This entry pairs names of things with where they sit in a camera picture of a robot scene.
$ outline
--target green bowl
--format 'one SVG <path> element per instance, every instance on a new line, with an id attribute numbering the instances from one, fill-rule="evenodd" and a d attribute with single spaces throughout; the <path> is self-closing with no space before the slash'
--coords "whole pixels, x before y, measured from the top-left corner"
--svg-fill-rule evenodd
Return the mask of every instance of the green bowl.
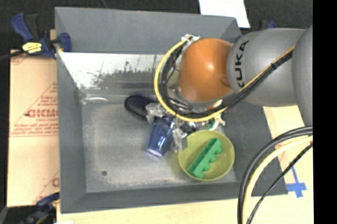
<path id="1" fill-rule="evenodd" d="M 221 140 L 222 152 L 216 155 L 216 161 L 210 163 L 211 168 L 208 171 L 204 171 L 202 179 L 189 174 L 187 169 L 201 153 L 208 141 L 213 138 Z M 179 165 L 183 171 L 189 177 L 203 182 L 213 182 L 224 177 L 232 168 L 234 159 L 235 152 L 232 142 L 224 134 L 214 130 L 200 130 L 192 133 L 187 137 L 187 148 L 178 152 Z"/>

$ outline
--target white paper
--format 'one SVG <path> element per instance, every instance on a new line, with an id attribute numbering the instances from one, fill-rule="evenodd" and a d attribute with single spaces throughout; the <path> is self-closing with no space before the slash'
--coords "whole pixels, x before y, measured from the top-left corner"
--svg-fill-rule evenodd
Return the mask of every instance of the white paper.
<path id="1" fill-rule="evenodd" d="M 250 28 L 244 0 L 199 0 L 202 15 L 236 18 L 240 28 Z"/>

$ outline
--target black cable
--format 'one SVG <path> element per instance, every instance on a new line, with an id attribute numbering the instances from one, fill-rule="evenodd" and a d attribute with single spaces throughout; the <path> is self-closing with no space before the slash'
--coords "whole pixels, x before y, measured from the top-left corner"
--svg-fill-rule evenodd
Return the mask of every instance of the black cable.
<path id="1" fill-rule="evenodd" d="M 10 59 L 14 56 L 17 56 L 17 55 L 20 55 L 20 54 L 23 54 L 23 53 L 25 53 L 25 51 L 16 51 L 16 52 L 13 52 L 13 53 L 4 54 L 4 55 L 0 56 L 0 61 Z"/>
<path id="2" fill-rule="evenodd" d="M 254 206 L 254 209 L 252 213 L 250 214 L 248 221 L 246 224 L 251 224 L 253 221 L 253 218 L 261 205 L 264 198 L 267 196 L 267 194 L 276 186 L 276 184 L 286 175 L 286 173 L 304 156 L 306 152 L 308 152 L 313 147 L 313 143 L 310 143 L 306 148 L 304 148 L 294 159 L 290 164 L 284 169 L 284 171 L 277 177 L 277 179 L 272 183 L 272 185 L 266 190 L 266 192 L 261 196 L 257 204 Z"/>
<path id="3" fill-rule="evenodd" d="M 244 196 L 245 196 L 247 184 L 256 166 L 261 162 L 262 159 L 264 159 L 264 155 L 270 149 L 273 149 L 275 145 L 277 145 L 280 142 L 286 141 L 288 139 L 297 138 L 297 137 L 301 137 L 305 135 L 312 135 L 312 134 L 313 134 L 312 126 L 304 126 L 301 128 L 290 130 L 286 133 L 279 135 L 273 140 L 271 140 L 254 156 L 254 158 L 251 160 L 251 162 L 247 166 L 247 169 L 243 175 L 241 185 L 240 185 L 240 192 L 239 192 L 239 197 L 237 201 L 237 222 L 238 224 L 242 224 L 242 209 L 243 209 L 243 202 L 244 202 Z"/>

